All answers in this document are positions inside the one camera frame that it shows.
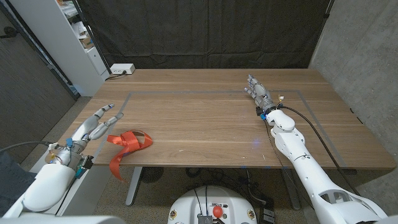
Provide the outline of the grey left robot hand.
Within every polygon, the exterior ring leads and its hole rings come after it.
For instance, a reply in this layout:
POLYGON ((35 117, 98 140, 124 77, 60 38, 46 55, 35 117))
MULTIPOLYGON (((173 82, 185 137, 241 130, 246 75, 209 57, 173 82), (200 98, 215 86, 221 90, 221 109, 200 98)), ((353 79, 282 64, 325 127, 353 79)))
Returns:
POLYGON ((93 165, 93 156, 84 157, 82 152, 91 140, 102 137, 110 126, 124 116, 123 113, 118 113, 107 121, 100 123, 104 113, 112 107, 114 107, 113 103, 106 105, 84 120, 71 137, 66 139, 64 146, 60 146, 58 143, 49 145, 50 163, 67 166, 75 171, 90 169, 93 165))

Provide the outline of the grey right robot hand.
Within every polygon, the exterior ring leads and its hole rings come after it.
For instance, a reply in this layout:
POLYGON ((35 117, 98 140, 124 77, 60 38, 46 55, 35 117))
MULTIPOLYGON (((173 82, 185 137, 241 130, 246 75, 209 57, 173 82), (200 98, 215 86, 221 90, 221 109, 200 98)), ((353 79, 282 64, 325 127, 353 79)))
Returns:
POLYGON ((249 87, 245 87, 244 90, 254 99, 257 105, 256 114, 260 116, 261 119, 266 119, 266 116, 276 109, 270 92, 252 75, 248 75, 248 85, 249 87))

